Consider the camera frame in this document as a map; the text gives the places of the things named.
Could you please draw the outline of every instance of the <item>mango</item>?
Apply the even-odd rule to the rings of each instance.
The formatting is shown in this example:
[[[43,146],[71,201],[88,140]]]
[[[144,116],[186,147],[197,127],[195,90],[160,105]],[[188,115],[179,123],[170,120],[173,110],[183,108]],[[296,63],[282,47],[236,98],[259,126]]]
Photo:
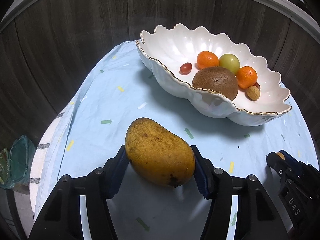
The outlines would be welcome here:
[[[195,170],[191,147],[149,118],[139,118],[129,126],[125,150],[134,170],[161,186],[183,185]]]

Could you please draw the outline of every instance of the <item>white bowl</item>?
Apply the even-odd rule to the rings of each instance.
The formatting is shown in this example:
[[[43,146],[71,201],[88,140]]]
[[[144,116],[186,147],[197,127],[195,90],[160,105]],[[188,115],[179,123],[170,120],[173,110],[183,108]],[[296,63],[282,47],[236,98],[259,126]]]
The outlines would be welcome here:
[[[140,58],[160,86],[176,97],[188,99],[201,114],[227,117],[240,125],[256,126],[286,114],[292,108],[284,103],[290,91],[280,87],[280,73],[268,69],[267,60],[252,55],[246,44],[234,44],[224,33],[213,35],[204,27],[189,30],[183,24],[177,24],[172,30],[158,25],[154,34],[142,31],[140,37],[141,41],[136,41]],[[196,58],[204,50],[218,57],[225,53],[234,54],[240,67],[253,67],[261,86],[260,98],[251,101],[239,90],[231,101],[213,90],[193,88],[193,77],[199,71],[195,66]],[[192,64],[192,70],[190,74],[182,75],[179,69],[186,62]]]

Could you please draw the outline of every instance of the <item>scalloped bowl rim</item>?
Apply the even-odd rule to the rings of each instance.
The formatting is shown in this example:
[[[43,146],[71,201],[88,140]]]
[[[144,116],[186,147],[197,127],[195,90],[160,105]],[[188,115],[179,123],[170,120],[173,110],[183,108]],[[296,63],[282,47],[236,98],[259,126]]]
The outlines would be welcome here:
[[[157,28],[158,28],[159,26],[164,27],[164,28],[166,28],[167,30],[174,30],[177,25],[183,25],[184,27],[186,27],[184,24],[181,24],[181,23],[176,24],[172,29],[167,29],[167,28],[164,27],[163,25],[157,25],[157,26],[155,27],[155,29],[154,29],[153,34],[149,33],[148,31],[142,30],[142,31],[140,32],[140,39],[141,39],[142,44],[145,43],[145,41],[144,41],[144,39],[143,39],[143,35],[142,35],[143,32],[147,32],[147,33],[149,33],[149,34],[151,34],[151,35],[154,35],[154,34],[156,34],[156,30],[157,30]],[[230,40],[230,42],[231,42],[232,44],[236,44],[236,43],[234,43],[234,42],[231,41],[230,37],[229,37],[226,33],[212,34],[212,33],[210,33],[210,32],[207,30],[206,27],[203,27],[203,26],[199,26],[199,27],[195,28],[194,30],[196,30],[196,29],[198,29],[198,28],[204,28],[204,29],[209,33],[209,35],[213,35],[213,36],[216,36],[216,35],[219,35],[219,34],[224,34],[224,35],[226,35],[226,36],[229,38],[229,40]],[[243,45],[245,45],[245,46],[248,48],[250,55],[253,56],[253,57],[256,57],[255,55],[253,55],[253,54],[251,53],[250,48],[249,48],[249,46],[248,46],[247,44],[245,44],[245,43],[237,43],[237,44],[243,44]],[[211,94],[216,94],[216,95],[224,98],[224,100],[227,100],[227,101],[229,101],[230,103],[232,103],[233,106],[236,108],[236,110],[239,111],[239,112],[246,112],[247,114],[250,114],[250,115],[270,115],[270,114],[283,115],[283,114],[286,114],[287,112],[289,112],[289,111],[292,109],[292,106],[289,105],[288,109],[286,109],[286,110],[284,110],[284,111],[281,111],[281,112],[264,112],[264,113],[263,113],[263,112],[257,112],[257,113],[253,113],[253,112],[250,112],[250,111],[246,110],[245,108],[238,108],[238,107],[236,107],[236,105],[235,105],[229,98],[227,98],[226,96],[224,96],[224,95],[223,95],[222,93],[220,93],[220,92],[217,92],[217,91],[214,91],[214,90],[210,90],[210,89],[194,88],[194,87],[191,86],[188,82],[182,81],[182,80],[180,80],[179,78],[177,78],[160,60],[148,56],[148,55],[144,52],[143,48],[140,46],[139,40],[136,40],[136,46],[138,47],[138,49],[141,51],[141,53],[142,53],[145,57],[147,57],[149,60],[153,60],[153,61],[157,62],[157,63],[158,63],[161,67],[163,67],[164,70],[167,71],[167,73],[169,73],[177,82],[186,84],[186,85],[187,85],[190,89],[192,89],[192,90],[200,90],[200,91],[205,91],[205,92],[208,92],[208,93],[211,93]],[[271,69],[268,68],[268,66],[267,66],[267,69],[268,69],[269,71],[271,71],[271,72],[277,72],[277,71],[272,71]],[[288,93],[287,97],[286,97],[285,99],[283,99],[283,103],[284,103],[284,102],[290,97],[290,95],[291,95],[291,91],[290,91],[289,89],[288,89],[288,91],[289,91],[289,93]]]

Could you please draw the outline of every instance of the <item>green plastic bag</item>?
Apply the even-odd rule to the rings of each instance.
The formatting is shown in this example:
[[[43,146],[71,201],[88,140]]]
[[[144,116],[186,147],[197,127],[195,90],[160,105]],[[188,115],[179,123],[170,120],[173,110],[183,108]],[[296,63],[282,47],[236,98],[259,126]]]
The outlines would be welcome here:
[[[15,140],[10,151],[0,153],[0,187],[13,188],[16,183],[26,183],[36,148],[27,136]]]

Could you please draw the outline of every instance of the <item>small round fruit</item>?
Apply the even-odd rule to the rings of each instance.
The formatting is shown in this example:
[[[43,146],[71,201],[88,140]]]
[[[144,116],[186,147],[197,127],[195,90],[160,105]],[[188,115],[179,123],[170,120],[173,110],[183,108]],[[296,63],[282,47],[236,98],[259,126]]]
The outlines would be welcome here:
[[[258,80],[256,71],[254,68],[249,66],[240,68],[236,77],[238,80],[238,85],[242,89],[247,89],[248,87],[253,86]]]
[[[217,55],[210,51],[202,51],[197,57],[197,67],[198,69],[204,69],[206,67],[217,67],[219,66],[219,59]]]
[[[246,93],[247,96],[253,101],[257,101],[260,97],[260,90],[256,86],[249,87]]]
[[[239,59],[233,54],[223,54],[219,59],[219,66],[230,70],[234,75],[240,68]]]
[[[181,65],[180,73],[182,75],[187,75],[191,72],[191,69],[192,69],[192,64],[187,62],[187,63]]]
[[[256,82],[256,83],[254,84],[254,86],[257,87],[259,90],[260,90],[260,88],[261,88],[258,82]]]

